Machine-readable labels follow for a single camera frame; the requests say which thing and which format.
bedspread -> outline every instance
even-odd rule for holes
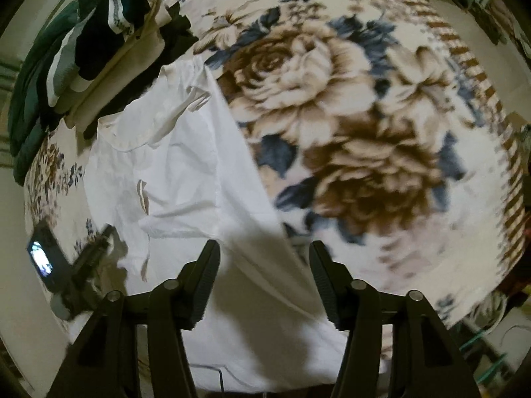
[[[425,0],[165,1],[190,19],[189,54],[215,73],[301,268],[320,239],[379,290],[423,291],[450,326],[519,259],[512,129]],[[70,260],[96,231],[89,148],[61,122],[26,178],[28,233],[48,217]]]

metal screw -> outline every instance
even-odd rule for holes
[[[367,283],[363,280],[354,280],[350,285],[356,290],[365,290],[367,288]]]
[[[117,290],[113,290],[112,292],[109,292],[107,295],[107,299],[111,302],[116,302],[118,299],[120,299],[121,293]]]
[[[421,301],[422,298],[424,297],[424,295],[422,293],[420,293],[418,290],[412,290],[410,292],[410,298],[413,299],[414,301]]]
[[[164,281],[164,288],[167,290],[173,290],[177,287],[179,287],[179,281],[177,281],[175,278]]]

white cloth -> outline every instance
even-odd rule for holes
[[[183,334],[190,363],[221,367],[225,386],[241,392],[332,382],[346,337],[326,319],[201,58],[164,66],[144,96],[99,120],[84,176],[92,217],[127,247],[118,267],[129,294],[175,277],[207,238],[219,241],[204,319]],[[219,389],[215,372],[192,375]]]

wall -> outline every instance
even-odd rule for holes
[[[23,190],[0,168],[0,336],[36,396],[44,396],[67,338],[48,307],[26,252]]]

small display screen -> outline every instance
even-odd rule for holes
[[[38,266],[40,274],[43,277],[47,277],[51,274],[51,271],[53,270],[53,267],[46,257],[46,253],[44,252],[44,249],[42,248],[42,245],[34,241],[31,244],[31,257],[33,257],[33,260],[35,264]]]

